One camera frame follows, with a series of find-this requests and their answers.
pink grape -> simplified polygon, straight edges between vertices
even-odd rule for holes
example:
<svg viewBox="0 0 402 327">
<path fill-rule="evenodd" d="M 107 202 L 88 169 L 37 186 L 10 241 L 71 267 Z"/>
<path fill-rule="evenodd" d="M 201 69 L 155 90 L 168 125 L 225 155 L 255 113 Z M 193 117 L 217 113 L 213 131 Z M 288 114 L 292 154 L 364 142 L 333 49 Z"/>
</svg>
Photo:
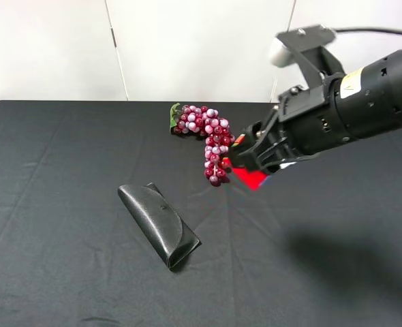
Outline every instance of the pink grape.
<svg viewBox="0 0 402 327">
<path fill-rule="evenodd" d="M 213 133 L 213 127 L 210 125 L 207 125 L 204 130 L 206 131 L 207 134 L 212 134 Z"/>
<path fill-rule="evenodd" d="M 223 128 L 221 126 L 216 126 L 215 127 L 215 134 L 216 135 L 221 135 L 223 131 Z"/>
<path fill-rule="evenodd" d="M 215 111 L 213 109 L 207 110 L 207 117 L 212 118 L 215 116 Z"/>
<path fill-rule="evenodd" d="M 212 153 L 210 152 L 210 161 L 213 162 L 213 163 L 215 163 L 215 164 L 217 164 L 217 163 L 219 162 L 219 156 L 218 156 L 218 155 L 215 155 L 215 154 L 212 154 Z"/>
<path fill-rule="evenodd" d="M 223 128 L 228 127 L 228 120 L 226 120 L 226 119 L 221 119 L 221 127 L 223 127 Z"/>
<path fill-rule="evenodd" d="M 210 184 L 213 186 L 219 185 L 219 178 L 217 178 L 215 175 L 210 176 L 208 180 L 210 181 Z"/>
</svg>

yellow warning label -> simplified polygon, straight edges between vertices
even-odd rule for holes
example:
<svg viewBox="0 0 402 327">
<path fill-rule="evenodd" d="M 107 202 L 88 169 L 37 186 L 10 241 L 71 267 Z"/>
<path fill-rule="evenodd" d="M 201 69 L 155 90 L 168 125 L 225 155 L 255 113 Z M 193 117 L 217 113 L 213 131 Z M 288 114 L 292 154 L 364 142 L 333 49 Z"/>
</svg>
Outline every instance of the yellow warning label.
<svg viewBox="0 0 402 327">
<path fill-rule="evenodd" d="M 346 97 L 360 92 L 360 90 L 362 89 L 362 70 L 363 68 L 360 68 L 343 78 L 342 83 L 340 84 L 341 99 L 345 99 Z"/>
</svg>

grapes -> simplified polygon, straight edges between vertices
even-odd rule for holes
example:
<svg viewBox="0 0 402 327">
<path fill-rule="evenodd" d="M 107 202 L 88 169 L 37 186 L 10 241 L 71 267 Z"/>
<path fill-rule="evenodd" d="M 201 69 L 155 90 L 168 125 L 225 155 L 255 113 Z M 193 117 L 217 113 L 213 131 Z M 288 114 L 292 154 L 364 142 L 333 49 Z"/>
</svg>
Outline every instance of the grapes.
<svg viewBox="0 0 402 327">
<path fill-rule="evenodd" d="M 213 127 L 210 125 L 207 125 L 204 130 L 206 131 L 207 134 L 212 134 L 213 133 Z"/>
<path fill-rule="evenodd" d="M 221 119 L 221 127 L 223 127 L 223 128 L 228 127 L 228 120 L 226 120 L 226 119 Z"/>
<path fill-rule="evenodd" d="M 207 177 L 207 178 L 210 178 L 210 177 L 212 177 L 213 175 L 214 175 L 214 171 L 213 171 L 213 169 L 210 169 L 210 168 L 207 168 L 205 171 L 204 171 L 204 175 L 205 175 L 205 177 Z"/>
<path fill-rule="evenodd" d="M 202 121 L 201 118 L 197 118 L 197 119 L 195 119 L 195 124 L 196 124 L 198 127 L 202 127 L 203 124 L 204 124 L 204 121 Z"/>
<path fill-rule="evenodd" d="M 209 136 L 208 138 L 206 138 L 206 144 L 209 146 L 214 146 L 215 141 L 213 140 L 213 138 L 211 136 Z"/>
<path fill-rule="evenodd" d="M 223 160 L 227 156 L 228 147 L 236 140 L 230 133 L 230 124 L 227 119 L 219 116 L 215 109 L 206 106 L 183 106 L 181 116 L 173 127 L 174 134 L 187 134 L 189 131 L 206 138 L 204 148 L 204 175 L 213 186 L 226 183 L 226 169 L 229 161 Z"/>
<path fill-rule="evenodd" d="M 211 125 L 212 127 L 216 127 L 216 126 L 219 125 L 219 121 L 218 121 L 216 118 L 214 118 L 214 119 L 212 119 L 210 125 Z"/>
<path fill-rule="evenodd" d="M 222 145 L 229 146 L 231 144 L 231 139 L 228 136 L 222 138 Z"/>
<path fill-rule="evenodd" d="M 219 135 L 213 136 L 213 142 L 215 142 L 215 143 L 221 143 L 221 139 L 222 139 L 222 137 Z"/>
<path fill-rule="evenodd" d="M 217 164 L 219 162 L 219 156 L 215 155 L 215 154 L 212 154 L 211 151 L 208 151 L 208 152 L 209 152 L 210 161 L 215 163 L 215 164 Z"/>
<path fill-rule="evenodd" d="M 207 110 L 207 117 L 212 118 L 215 116 L 215 111 L 213 109 L 208 109 Z"/>
<path fill-rule="evenodd" d="M 223 131 L 223 129 L 222 129 L 222 127 L 221 126 L 216 126 L 215 127 L 215 134 L 216 135 L 221 135 L 222 134 L 222 131 Z"/>
</svg>

grape leaf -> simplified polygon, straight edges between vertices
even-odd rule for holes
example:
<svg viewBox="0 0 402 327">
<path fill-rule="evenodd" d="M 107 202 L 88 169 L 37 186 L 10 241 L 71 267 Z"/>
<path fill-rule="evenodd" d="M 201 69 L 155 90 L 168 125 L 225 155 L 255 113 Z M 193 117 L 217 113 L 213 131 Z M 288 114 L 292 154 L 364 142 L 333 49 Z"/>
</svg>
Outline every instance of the grape leaf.
<svg viewBox="0 0 402 327">
<path fill-rule="evenodd" d="M 181 111 L 178 109 L 180 104 L 175 104 L 171 107 L 170 110 L 170 124 L 169 124 L 169 131 L 172 131 L 172 128 L 176 126 L 176 119 L 180 116 Z"/>
</svg>

black cloth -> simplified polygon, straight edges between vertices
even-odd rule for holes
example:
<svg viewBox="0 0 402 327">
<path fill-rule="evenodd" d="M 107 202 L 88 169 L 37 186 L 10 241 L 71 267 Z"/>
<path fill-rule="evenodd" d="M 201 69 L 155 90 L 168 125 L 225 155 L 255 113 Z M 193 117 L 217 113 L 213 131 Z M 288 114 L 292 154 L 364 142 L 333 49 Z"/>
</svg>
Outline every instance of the black cloth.
<svg viewBox="0 0 402 327">
<path fill-rule="evenodd" d="M 402 327 L 402 130 L 211 187 L 171 103 L 0 102 L 0 326 Z M 268 104 L 211 104 L 232 131 Z M 202 246 L 170 272 L 117 189 Z"/>
</svg>

